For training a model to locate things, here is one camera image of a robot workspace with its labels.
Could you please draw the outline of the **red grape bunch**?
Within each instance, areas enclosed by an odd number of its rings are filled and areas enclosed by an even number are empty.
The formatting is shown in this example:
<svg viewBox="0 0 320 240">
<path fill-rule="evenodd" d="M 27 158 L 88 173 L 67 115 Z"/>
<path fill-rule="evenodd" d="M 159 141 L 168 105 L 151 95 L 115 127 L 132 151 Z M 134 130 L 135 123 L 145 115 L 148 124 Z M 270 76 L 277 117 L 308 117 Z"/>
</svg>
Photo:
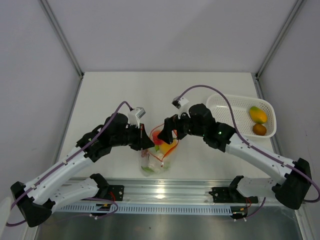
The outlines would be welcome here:
<svg viewBox="0 0 320 240">
<path fill-rule="evenodd" d="M 148 159 L 150 157 L 150 152 L 148 149 L 141 151 L 141 157 Z"/>
</svg>

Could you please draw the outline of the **peach orange red fruit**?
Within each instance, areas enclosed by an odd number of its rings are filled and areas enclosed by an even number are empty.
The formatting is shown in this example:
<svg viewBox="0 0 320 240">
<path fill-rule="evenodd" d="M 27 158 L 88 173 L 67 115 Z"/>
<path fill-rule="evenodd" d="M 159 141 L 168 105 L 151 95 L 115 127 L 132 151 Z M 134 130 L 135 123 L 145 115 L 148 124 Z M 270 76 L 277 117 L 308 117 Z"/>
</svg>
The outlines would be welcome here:
<svg viewBox="0 0 320 240">
<path fill-rule="evenodd" d="M 154 142 L 155 145 L 160 146 L 164 143 L 163 140 L 159 139 L 158 135 L 160 134 L 160 130 L 156 130 L 154 131 L 151 136 L 152 136 L 152 140 Z"/>
</svg>

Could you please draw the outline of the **clear zip bag orange zipper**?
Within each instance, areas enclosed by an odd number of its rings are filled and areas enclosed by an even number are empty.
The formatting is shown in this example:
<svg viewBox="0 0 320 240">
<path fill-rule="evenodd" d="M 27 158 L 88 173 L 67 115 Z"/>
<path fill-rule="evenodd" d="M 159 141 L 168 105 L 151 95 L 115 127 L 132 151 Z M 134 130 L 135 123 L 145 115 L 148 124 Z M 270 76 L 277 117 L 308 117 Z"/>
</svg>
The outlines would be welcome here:
<svg viewBox="0 0 320 240">
<path fill-rule="evenodd" d="M 153 141 L 152 139 L 152 133 L 154 131 L 161 131 L 164 127 L 164 124 L 160 124 L 156 127 L 154 127 L 151 131 L 150 131 L 150 134 L 149 134 L 149 137 L 150 139 Z M 140 170 L 141 170 L 141 163 L 142 162 L 146 162 L 146 161 L 150 161 L 150 162 L 156 162 L 156 161 L 159 161 L 161 162 L 161 164 L 163 165 L 164 163 L 170 163 L 172 165 L 174 159 L 176 158 L 176 151 L 177 151 L 177 148 L 178 148 L 178 145 L 180 143 L 180 141 L 177 139 L 177 136 L 176 136 L 176 131 L 172 131 L 172 136 L 173 136 L 173 142 L 174 141 L 177 141 L 176 145 L 171 148 L 166 154 L 162 154 L 161 152 L 155 152 L 154 151 L 154 147 L 151 147 L 148 149 L 149 151 L 149 158 L 140 158 Z M 160 175 L 160 174 L 153 174 L 153 175 L 146 175 L 145 173 L 142 172 L 142 174 L 146 177 L 149 177 L 149 176 L 155 176 L 155 175 Z"/>
</svg>

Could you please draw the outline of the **white cauliflower green leaves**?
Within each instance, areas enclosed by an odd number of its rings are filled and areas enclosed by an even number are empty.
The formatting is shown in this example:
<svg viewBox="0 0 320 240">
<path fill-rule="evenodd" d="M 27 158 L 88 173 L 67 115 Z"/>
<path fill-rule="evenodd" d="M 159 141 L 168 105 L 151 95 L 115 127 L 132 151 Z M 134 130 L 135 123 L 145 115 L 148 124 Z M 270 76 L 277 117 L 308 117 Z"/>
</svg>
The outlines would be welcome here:
<svg viewBox="0 0 320 240">
<path fill-rule="evenodd" d="M 168 171 L 171 167 L 170 162 L 164 162 L 161 164 L 160 161 L 144 161 L 140 164 L 142 172 L 146 175 L 161 174 Z"/>
</svg>

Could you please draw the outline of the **round orange brown fruit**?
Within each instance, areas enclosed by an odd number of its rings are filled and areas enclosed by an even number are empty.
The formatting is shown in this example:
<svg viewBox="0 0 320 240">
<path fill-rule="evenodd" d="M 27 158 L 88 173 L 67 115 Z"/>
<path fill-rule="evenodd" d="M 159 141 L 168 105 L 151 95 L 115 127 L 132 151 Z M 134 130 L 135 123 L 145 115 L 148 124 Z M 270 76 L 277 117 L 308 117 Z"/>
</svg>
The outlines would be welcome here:
<svg viewBox="0 0 320 240">
<path fill-rule="evenodd" d="M 266 127 L 260 123 L 256 123 L 253 126 L 252 131 L 258 136 L 265 136 L 267 133 Z"/>
</svg>

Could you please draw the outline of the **mango yellow green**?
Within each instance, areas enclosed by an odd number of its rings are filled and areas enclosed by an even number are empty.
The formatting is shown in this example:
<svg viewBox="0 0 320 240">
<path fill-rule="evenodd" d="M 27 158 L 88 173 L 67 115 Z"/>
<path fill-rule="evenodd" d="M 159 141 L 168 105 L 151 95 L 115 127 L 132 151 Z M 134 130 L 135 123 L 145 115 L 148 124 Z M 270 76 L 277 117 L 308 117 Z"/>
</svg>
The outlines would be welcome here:
<svg viewBox="0 0 320 240">
<path fill-rule="evenodd" d="M 249 109 L 251 119 L 257 124 L 265 124 L 268 121 L 267 114 L 260 108 L 252 106 Z"/>
</svg>

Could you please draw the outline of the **green apple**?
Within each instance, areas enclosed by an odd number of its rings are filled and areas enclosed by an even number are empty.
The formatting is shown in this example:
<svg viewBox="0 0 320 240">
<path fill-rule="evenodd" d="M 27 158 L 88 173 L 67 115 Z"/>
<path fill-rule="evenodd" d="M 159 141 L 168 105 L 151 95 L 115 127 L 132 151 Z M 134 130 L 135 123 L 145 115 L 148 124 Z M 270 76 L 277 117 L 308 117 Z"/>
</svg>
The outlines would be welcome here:
<svg viewBox="0 0 320 240">
<path fill-rule="evenodd" d="M 155 146 L 154 146 L 154 151 L 155 151 L 156 153 L 160 153 L 160 152 L 161 152 L 160 145 L 155 145 Z"/>
</svg>

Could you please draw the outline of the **yellow orange fruit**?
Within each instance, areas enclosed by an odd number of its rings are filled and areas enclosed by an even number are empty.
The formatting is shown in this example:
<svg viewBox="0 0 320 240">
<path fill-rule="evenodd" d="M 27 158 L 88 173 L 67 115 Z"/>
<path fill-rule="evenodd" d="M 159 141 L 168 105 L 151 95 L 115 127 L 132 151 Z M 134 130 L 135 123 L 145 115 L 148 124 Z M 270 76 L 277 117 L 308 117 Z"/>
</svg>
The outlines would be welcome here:
<svg viewBox="0 0 320 240">
<path fill-rule="evenodd" d="M 177 141 L 174 141 L 171 144 L 167 144 L 163 142 L 161 145 L 159 145 L 160 152 L 165 155 L 171 148 L 173 148 L 177 144 Z"/>
</svg>

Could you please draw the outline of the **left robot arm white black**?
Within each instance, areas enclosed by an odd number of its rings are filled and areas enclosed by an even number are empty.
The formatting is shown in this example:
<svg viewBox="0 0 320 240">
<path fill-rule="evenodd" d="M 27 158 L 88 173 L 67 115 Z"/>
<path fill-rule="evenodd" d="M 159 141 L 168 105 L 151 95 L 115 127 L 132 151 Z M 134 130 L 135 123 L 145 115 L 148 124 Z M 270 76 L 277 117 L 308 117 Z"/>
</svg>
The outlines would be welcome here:
<svg viewBox="0 0 320 240">
<path fill-rule="evenodd" d="M 57 209 L 81 200 L 114 199 L 105 178 L 94 173 L 82 182 L 69 186 L 64 184 L 83 169 L 93 165 L 111 153 L 112 148 L 129 146 L 134 151 L 154 147 L 144 124 L 129 123 L 122 113 L 114 113 L 92 131 L 83 135 L 67 156 L 40 176 L 11 187 L 13 206 L 20 210 L 24 222 L 31 228 L 44 223 Z"/>
</svg>

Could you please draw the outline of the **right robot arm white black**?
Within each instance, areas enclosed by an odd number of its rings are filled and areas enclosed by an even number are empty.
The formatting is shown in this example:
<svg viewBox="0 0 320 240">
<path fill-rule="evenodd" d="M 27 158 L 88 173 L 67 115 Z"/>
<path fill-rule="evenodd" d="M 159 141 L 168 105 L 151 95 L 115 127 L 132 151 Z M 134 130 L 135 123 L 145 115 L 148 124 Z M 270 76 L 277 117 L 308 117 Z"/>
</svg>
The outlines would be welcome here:
<svg viewBox="0 0 320 240">
<path fill-rule="evenodd" d="M 297 210 L 311 187 L 310 165 L 306 160 L 294 161 L 253 145 L 234 127 L 216 121 L 202 103 L 190 107 L 188 113 L 167 117 L 157 137 L 171 144 L 173 132 L 178 140 L 187 135 L 201 137 L 209 147 L 236 156 L 267 174 L 267 178 L 236 176 L 228 187 L 228 196 L 234 202 L 250 197 L 273 198 Z"/>
</svg>

